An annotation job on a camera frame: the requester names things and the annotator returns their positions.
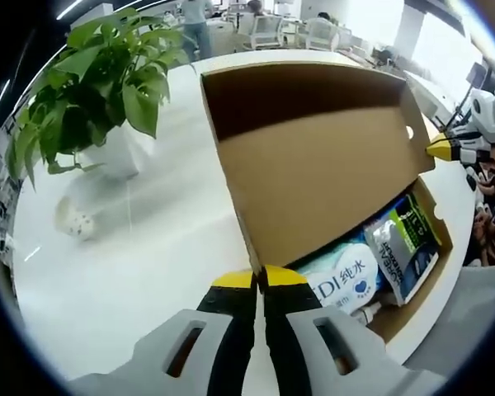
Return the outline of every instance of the box flap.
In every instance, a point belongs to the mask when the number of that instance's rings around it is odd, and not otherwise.
[[[434,167],[416,101],[388,74],[266,64],[206,74],[202,85],[262,265],[284,266],[331,242]]]

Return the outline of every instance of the plastic wrapping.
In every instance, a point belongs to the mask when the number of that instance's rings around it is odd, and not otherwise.
[[[297,269],[323,306],[350,314],[367,304],[383,285],[374,253],[359,233]]]
[[[436,264],[439,246],[413,195],[398,200],[364,233],[396,304],[406,304]]]

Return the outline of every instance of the office chair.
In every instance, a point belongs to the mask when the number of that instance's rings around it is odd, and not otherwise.
[[[246,50],[262,50],[265,48],[281,47],[284,44],[281,16],[257,16],[249,41],[243,45]]]
[[[330,51],[336,50],[339,45],[337,26],[324,19],[311,21],[308,33],[303,36],[307,50]]]

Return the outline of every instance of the window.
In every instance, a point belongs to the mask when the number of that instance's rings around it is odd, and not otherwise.
[[[363,40],[394,45],[402,12],[403,0],[352,0],[348,2],[346,27]]]
[[[412,60],[428,69],[451,98],[461,101],[469,89],[469,71],[475,62],[482,63],[482,54],[458,31],[427,13]]]

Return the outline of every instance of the green leaf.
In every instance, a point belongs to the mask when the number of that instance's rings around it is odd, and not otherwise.
[[[68,36],[68,46],[80,49],[99,28],[104,18],[94,19],[74,28]]]
[[[101,48],[101,45],[96,45],[94,47],[78,51],[62,62],[56,64],[54,68],[62,72],[77,74],[79,76],[79,81],[81,81],[84,74],[97,57],[97,54],[99,54]]]
[[[158,16],[137,16],[128,20],[127,29],[135,31],[143,26],[163,24],[163,19]]]
[[[29,108],[31,122],[35,125],[41,124],[46,117],[46,110],[47,105],[45,103],[33,103],[33,105]]]
[[[36,141],[36,132],[30,124],[27,124],[18,134],[16,138],[16,174],[20,176],[22,166],[24,163],[24,157],[26,155],[26,150],[32,141]]]
[[[98,45],[105,45],[105,37],[102,34],[95,34],[90,37],[81,50],[85,50],[86,48],[97,47]]]
[[[35,155],[35,148],[37,146],[36,139],[33,139],[26,147],[26,151],[24,152],[24,162],[26,165],[27,176],[30,178],[31,185],[33,186],[33,190],[35,189],[35,175],[33,174],[33,157]]]
[[[70,56],[70,55],[72,55],[72,54],[74,54],[76,52],[77,52],[77,50],[74,49],[74,48],[67,48],[67,49],[65,49],[63,52],[61,52],[59,54],[59,62],[62,61],[62,60],[65,60],[68,56]]]
[[[173,45],[181,45],[183,42],[183,34],[180,31],[172,29],[155,29],[147,31],[141,35],[141,41],[144,43],[157,44],[158,39],[169,41]]]
[[[135,10],[135,8],[127,7],[127,8],[123,8],[121,11],[116,12],[114,15],[122,19],[126,17],[133,17],[138,14],[139,13]]]
[[[17,174],[17,140],[15,139],[15,136],[13,135],[11,137],[11,141],[9,142],[9,145],[7,146],[7,151],[6,151],[6,165],[7,165],[7,170],[9,171],[9,176],[13,180],[18,180],[18,174]]]
[[[54,162],[59,151],[60,134],[67,106],[67,101],[57,101],[54,109],[46,116],[44,124],[41,125],[39,132],[40,152],[48,163]]]
[[[155,66],[143,66],[134,72],[133,80],[140,81],[138,89],[154,99],[169,97],[168,83],[163,71]]]
[[[114,25],[110,22],[103,23],[101,25],[101,34],[105,41],[110,41],[114,37]]]
[[[158,100],[138,91],[136,87],[124,85],[123,103],[130,124],[139,132],[156,138]]]
[[[189,64],[189,57],[187,56],[187,52],[183,51],[183,50],[178,50],[177,53],[176,53],[176,60],[180,63],[180,64]]]
[[[35,97],[42,89],[46,88],[50,83],[47,79],[48,72],[43,72],[33,83],[30,89],[29,96]]]
[[[91,121],[88,121],[87,127],[90,131],[92,142],[97,147],[101,147],[104,143],[106,143],[106,134],[108,133],[108,131],[99,130],[97,126]]]
[[[122,81],[130,64],[130,52],[126,45],[111,45],[103,49],[82,79],[82,83],[97,89],[108,100],[112,89]]]
[[[159,49],[153,45],[141,45],[137,52],[146,59],[156,59],[160,54]]]
[[[102,165],[104,165],[104,163],[94,163],[93,165],[88,165],[87,167],[79,165],[79,169],[82,169],[83,172],[90,172]]]
[[[125,40],[131,49],[135,48],[136,45],[139,43],[138,36],[135,31],[129,31],[125,35]]]
[[[92,136],[88,129],[88,118],[85,110],[79,106],[69,107],[63,117],[57,151],[71,154],[91,145]]]
[[[106,100],[106,114],[114,125],[122,126],[126,120],[125,104],[123,103],[122,86],[115,85]]]
[[[22,109],[20,115],[16,119],[16,122],[17,124],[19,124],[19,126],[23,126],[27,124],[29,120],[30,120],[30,109],[28,107],[24,107],[24,109]]]
[[[78,167],[78,164],[75,164],[71,167],[61,167],[57,161],[53,161],[52,163],[48,164],[48,173],[50,175],[58,175],[60,173],[72,171],[73,169],[77,169]]]
[[[167,74],[168,74],[168,66],[167,66],[167,64],[165,64],[161,60],[154,60],[153,63],[156,64],[157,66],[159,66],[160,68],[162,68],[163,74],[165,74],[165,76],[167,76]]]
[[[53,89],[61,88],[65,83],[67,83],[70,79],[69,74],[65,72],[61,72],[56,68],[52,68],[48,72],[48,83]]]
[[[95,131],[99,131],[102,135],[100,140],[104,140],[104,136],[114,127],[114,123],[111,121],[110,117],[106,113],[106,100],[102,97],[99,92],[93,87],[87,86],[85,84],[79,84],[70,90],[70,102],[77,105],[78,108],[86,116],[86,121],[89,121],[95,125]],[[92,134],[89,132],[90,125],[87,125],[87,141],[92,144]],[[73,145],[79,142],[79,135],[82,133],[80,130],[70,130],[66,128],[66,134],[63,134],[63,139],[61,143],[65,145],[68,149],[75,149],[77,145]]]

